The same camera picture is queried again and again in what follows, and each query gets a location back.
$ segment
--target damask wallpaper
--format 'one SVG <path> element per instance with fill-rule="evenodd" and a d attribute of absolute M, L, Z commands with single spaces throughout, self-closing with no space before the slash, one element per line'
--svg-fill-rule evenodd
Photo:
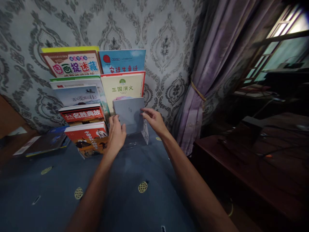
<path fill-rule="evenodd" d="M 203 0 L 8 0 L 0 6 L 0 93 L 40 132 L 64 125 L 42 47 L 146 49 L 144 97 L 171 128 L 188 86 Z"/>

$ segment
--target gold rope tie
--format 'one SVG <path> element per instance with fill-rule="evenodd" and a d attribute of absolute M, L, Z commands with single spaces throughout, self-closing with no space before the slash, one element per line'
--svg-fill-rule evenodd
<path fill-rule="evenodd" d="M 197 90 L 197 88 L 195 87 L 195 85 L 193 84 L 193 81 L 191 80 L 191 86 L 192 86 L 192 88 L 197 92 L 197 94 L 201 97 L 201 99 L 203 100 L 203 101 L 206 101 L 206 98 L 204 98 L 204 96 Z"/>

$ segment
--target forearm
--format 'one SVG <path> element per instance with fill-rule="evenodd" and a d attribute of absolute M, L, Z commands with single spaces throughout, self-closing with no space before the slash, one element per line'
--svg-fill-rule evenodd
<path fill-rule="evenodd" d="M 203 230 L 237 231 L 204 179 L 183 153 L 172 135 L 160 135 L 175 173 L 197 214 Z"/>
<path fill-rule="evenodd" d="M 103 156 L 66 231 L 95 231 L 97 229 L 108 185 L 109 171 L 116 155 L 117 153 L 108 151 Z"/>

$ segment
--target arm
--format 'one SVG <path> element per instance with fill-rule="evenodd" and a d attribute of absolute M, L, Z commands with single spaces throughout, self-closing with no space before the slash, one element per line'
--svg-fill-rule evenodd
<path fill-rule="evenodd" d="M 203 231 L 238 231 L 225 213 L 204 179 L 183 153 L 167 130 L 161 114 L 153 109 L 141 109 L 143 117 L 160 136 L 186 196 Z"/>
<path fill-rule="evenodd" d="M 126 138 L 126 125 L 120 125 L 118 115 L 109 118 L 107 152 L 93 175 L 87 191 L 78 205 L 66 231 L 96 231 L 108 184 L 112 163 Z"/>

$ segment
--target window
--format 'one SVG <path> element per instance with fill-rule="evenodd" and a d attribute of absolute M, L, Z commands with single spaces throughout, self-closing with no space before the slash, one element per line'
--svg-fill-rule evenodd
<path fill-rule="evenodd" d="M 300 62 L 302 58 L 300 53 L 309 42 L 309 33 L 306 34 L 308 30 L 309 23 L 303 9 L 299 5 L 287 6 L 268 36 L 260 43 L 260 47 L 241 77 L 239 88 L 248 83 L 255 84 L 263 81 L 266 75 L 263 72 L 265 69 L 278 68 L 281 63 L 287 61 Z"/>

